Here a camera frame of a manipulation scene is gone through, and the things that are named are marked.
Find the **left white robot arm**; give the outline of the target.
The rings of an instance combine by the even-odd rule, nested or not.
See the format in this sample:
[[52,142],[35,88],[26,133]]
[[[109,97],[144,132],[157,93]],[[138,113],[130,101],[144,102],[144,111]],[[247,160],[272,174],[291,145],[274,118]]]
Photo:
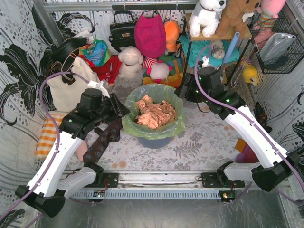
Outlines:
[[53,218],[66,199],[81,188],[107,184],[103,168],[91,161],[66,179],[60,178],[71,156],[98,122],[118,121],[129,113],[114,93],[106,96],[98,89],[86,89],[76,108],[63,118],[57,139],[37,174],[27,185],[18,186],[15,194],[27,205]]

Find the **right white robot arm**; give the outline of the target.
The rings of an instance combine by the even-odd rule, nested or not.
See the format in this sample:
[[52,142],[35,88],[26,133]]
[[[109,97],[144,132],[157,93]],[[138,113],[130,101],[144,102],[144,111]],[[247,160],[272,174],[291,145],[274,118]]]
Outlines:
[[205,67],[194,74],[186,73],[176,95],[194,103],[204,102],[211,112],[232,126],[256,155],[256,163],[228,162],[218,169],[219,181],[254,182],[264,191],[271,191],[296,171],[300,157],[278,144],[259,124],[241,96],[221,83],[220,71]]

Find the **green plastic trash bag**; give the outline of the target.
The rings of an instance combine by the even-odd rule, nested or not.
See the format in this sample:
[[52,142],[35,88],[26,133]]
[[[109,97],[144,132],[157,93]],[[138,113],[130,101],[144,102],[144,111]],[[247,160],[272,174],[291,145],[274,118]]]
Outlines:
[[122,118],[126,134],[147,140],[173,137],[185,130],[183,100],[173,87],[147,84],[133,90],[125,106],[130,113]]

